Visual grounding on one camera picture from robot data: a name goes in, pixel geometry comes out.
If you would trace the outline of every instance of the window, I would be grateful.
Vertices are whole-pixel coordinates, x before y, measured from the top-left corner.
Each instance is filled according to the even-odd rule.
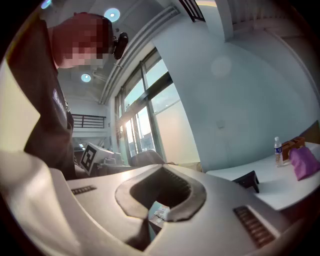
[[[130,163],[136,154],[153,150],[165,161],[197,163],[199,156],[177,89],[154,49],[115,98],[118,147]]]

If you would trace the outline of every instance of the ceiling duct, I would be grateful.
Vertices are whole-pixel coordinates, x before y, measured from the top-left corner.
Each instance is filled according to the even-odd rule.
[[[129,44],[125,49],[122,58],[115,63],[110,75],[108,76],[99,104],[105,104],[106,101],[109,100],[119,78],[126,71],[126,67],[132,62],[141,49],[149,43],[155,35],[163,30],[166,25],[170,24],[169,21],[179,13],[180,12],[176,7],[169,6],[144,25],[131,41],[129,38]]]

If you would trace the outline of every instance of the railing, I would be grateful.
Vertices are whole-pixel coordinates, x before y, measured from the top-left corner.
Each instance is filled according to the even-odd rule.
[[[105,116],[72,114],[74,128],[105,128]]]
[[[179,0],[179,2],[182,4],[183,8],[189,14],[193,22],[196,20],[206,22],[195,0]]]

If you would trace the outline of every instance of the brown box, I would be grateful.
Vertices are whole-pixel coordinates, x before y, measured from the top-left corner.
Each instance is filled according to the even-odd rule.
[[[285,161],[289,159],[289,151],[293,148],[298,149],[306,145],[306,140],[304,137],[295,137],[285,143],[282,143],[282,160]]]

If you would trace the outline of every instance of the white machine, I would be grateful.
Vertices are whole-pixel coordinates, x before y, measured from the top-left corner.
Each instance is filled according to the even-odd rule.
[[[94,163],[102,164],[105,162],[109,162],[110,164],[123,164],[121,154],[113,153],[89,142],[82,154],[79,164],[88,176],[90,176]]]

